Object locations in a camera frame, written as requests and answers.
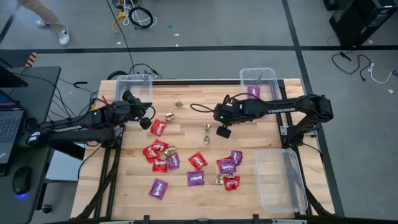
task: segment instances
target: concrete floor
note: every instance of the concrete floor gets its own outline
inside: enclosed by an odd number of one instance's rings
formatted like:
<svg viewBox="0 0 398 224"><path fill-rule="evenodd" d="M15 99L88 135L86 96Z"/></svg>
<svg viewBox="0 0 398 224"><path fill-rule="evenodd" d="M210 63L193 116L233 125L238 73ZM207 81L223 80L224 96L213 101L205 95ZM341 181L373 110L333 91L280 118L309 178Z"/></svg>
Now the concrete floor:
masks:
<svg viewBox="0 0 398 224"><path fill-rule="evenodd" d="M180 47L293 46L281 0L142 1L159 22L147 30L124 27L130 47L175 47L175 44ZM67 49L125 47L121 35L114 34L110 28L113 18L104 1L42 2L69 26L72 41ZM322 0L287 2L301 46L338 45L328 24L332 12L326 11ZM0 0L0 29L11 14L9 10L3 13L5 7L12 9L15 4ZM36 19L30 11L18 10L0 43L0 50L62 49L54 33L35 27ZM398 14L395 14L370 38L373 44L366 45L398 45L397 22ZM0 51L0 57L11 53L13 51ZM131 66L127 53L55 53L39 54L35 66L61 66L61 78L70 82L88 81L86 87L93 91L111 72L128 70ZM398 220L398 177L395 173L398 165L394 160L398 156L395 150L398 122L394 119L398 112L398 77L380 85L364 72L367 81L362 82L358 73L347 75L332 64L331 56L338 52L302 53L313 92L325 94L333 104L335 118L324 127L345 215ZM347 70L353 70L358 54L367 55L375 63L374 76L379 80L385 80L393 68L398 68L398 50L355 51L349 54L353 63L336 60ZM255 67L273 68L278 78L302 77L293 48L133 52L132 57L134 63L147 63L164 78L237 78L240 69ZM63 82L59 82L58 87L75 113L87 104L86 93ZM55 105L52 110L61 113ZM53 203L55 197L62 195L60 203L54 205L51 216L35 214L32 223L66 220L75 188L75 184L49 187L45 202Z"/></svg>

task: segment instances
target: plastic container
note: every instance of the plastic container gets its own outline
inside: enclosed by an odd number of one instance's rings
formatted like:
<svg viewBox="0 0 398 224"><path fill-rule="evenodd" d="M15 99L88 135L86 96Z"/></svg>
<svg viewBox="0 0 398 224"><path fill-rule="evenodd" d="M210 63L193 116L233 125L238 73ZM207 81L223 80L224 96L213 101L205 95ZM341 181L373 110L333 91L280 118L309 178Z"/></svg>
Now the plastic container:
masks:
<svg viewBox="0 0 398 224"><path fill-rule="evenodd" d="M152 76L150 75L121 75L118 77L114 100L123 100L122 96L126 90L130 90L132 95L139 98L143 103L153 102L154 91L152 89ZM145 117L151 118L153 114L153 109L149 108Z"/></svg>
<svg viewBox="0 0 398 224"><path fill-rule="evenodd" d="M278 81L275 71L271 68L244 68L240 71L241 92L253 94L253 89L259 89L262 100L280 100Z"/></svg>
<svg viewBox="0 0 398 224"><path fill-rule="evenodd" d="M268 213L294 213L307 209L303 178L291 149L256 152L254 175L259 204Z"/></svg>

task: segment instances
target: person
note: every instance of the person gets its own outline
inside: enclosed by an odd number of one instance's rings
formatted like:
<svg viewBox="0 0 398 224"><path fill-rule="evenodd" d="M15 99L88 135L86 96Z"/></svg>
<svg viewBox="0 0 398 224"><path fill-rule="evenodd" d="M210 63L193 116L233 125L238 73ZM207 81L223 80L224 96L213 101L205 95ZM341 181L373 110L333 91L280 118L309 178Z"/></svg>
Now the person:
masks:
<svg viewBox="0 0 398 224"><path fill-rule="evenodd" d="M49 27L53 29L58 34L58 40L61 46L66 46L69 44L70 35L69 30L66 26L59 22L58 17L50 10L47 9L40 0L17 0L21 6L35 12L41 17L36 21L37 26L40 28Z"/></svg>

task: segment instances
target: wooden table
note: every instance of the wooden table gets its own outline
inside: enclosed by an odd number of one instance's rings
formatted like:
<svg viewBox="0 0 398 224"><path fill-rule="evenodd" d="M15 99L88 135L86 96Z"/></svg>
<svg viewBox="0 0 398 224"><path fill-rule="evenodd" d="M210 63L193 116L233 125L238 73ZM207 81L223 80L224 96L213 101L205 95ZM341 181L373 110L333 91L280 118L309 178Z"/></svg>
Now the wooden table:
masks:
<svg viewBox="0 0 398 224"><path fill-rule="evenodd" d="M299 79L286 79L288 98L303 95ZM115 81L102 81L99 96L109 101L114 98ZM213 113L197 113L190 109L190 103L207 105L210 108L223 100L226 94L240 93L239 85L154 85L154 107L156 118L165 120L164 115L173 112L175 119L168 124L161 137L154 136L139 126L128 126L123 137L121 160L113 203L112 220L142 220L150 215L151 220L193 220L193 219L251 219L253 214L260 218L290 218L293 214L266 213L257 202L253 175L254 153L261 149L280 149L281 142L276 116L269 115L253 123L234 125L229 139L216 135L220 125L213 119ZM184 105L174 108L174 99ZM292 113L294 123L303 118L302 113ZM203 144L203 124L211 123L210 145ZM142 150L155 139L173 144L180 156L180 168L165 174L152 172ZM305 143L317 147L316 139L305 137ZM85 157L95 148L86 150ZM215 185L218 173L216 160L229 155L230 150L243 151L244 159L237 168L241 176L238 190L227 192L222 185ZM187 187L187 172L194 171L188 158L200 151L209 165L204 167L205 185ZM305 180L318 201L333 212L328 184L319 153L309 147L300 147ZM77 216L91 200L98 189L104 152L99 150L87 160L81 169L71 217ZM155 178L169 183L163 200L148 195ZM101 215L104 215L105 193Z"/></svg>

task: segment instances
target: white cable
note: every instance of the white cable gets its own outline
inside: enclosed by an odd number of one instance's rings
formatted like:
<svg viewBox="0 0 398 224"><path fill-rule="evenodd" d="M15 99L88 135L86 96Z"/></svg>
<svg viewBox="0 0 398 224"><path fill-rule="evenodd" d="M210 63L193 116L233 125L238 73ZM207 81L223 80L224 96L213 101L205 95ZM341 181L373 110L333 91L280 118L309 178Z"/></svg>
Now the white cable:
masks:
<svg viewBox="0 0 398 224"><path fill-rule="evenodd" d="M130 24L130 20L129 20L129 11L131 10L131 8L130 8L130 7L126 7L126 1L127 1L127 0L123 0L124 13L126 14L126 18L124 18L124 20L123 20L123 25L124 25L124 26L128 26L128 25ZM131 2L132 7L135 8L136 6L134 5L133 1L130 0L130 2ZM154 18L154 23L153 23L150 27L153 27L153 26L156 25L156 23L157 23L157 17L156 17L156 16L153 16L153 18ZM140 19L138 18L137 11L134 11L134 12L132 13L132 19L133 19L134 22L138 22L140 25L142 25L142 22L148 21L150 18L148 17L147 19L140 20Z"/></svg>
<svg viewBox="0 0 398 224"><path fill-rule="evenodd" d="M380 81L377 81L377 80L373 77L373 67L374 67L374 63L371 64L371 68L368 68L368 72L371 74L371 78L373 79L373 81L377 82L378 84L386 84L386 83L390 80L391 75L392 75L393 73L395 73L395 71L396 71L395 69L394 69L393 71L391 71L391 72L390 72L390 75L387 77L387 80L384 81L384 82L380 82Z"/></svg>

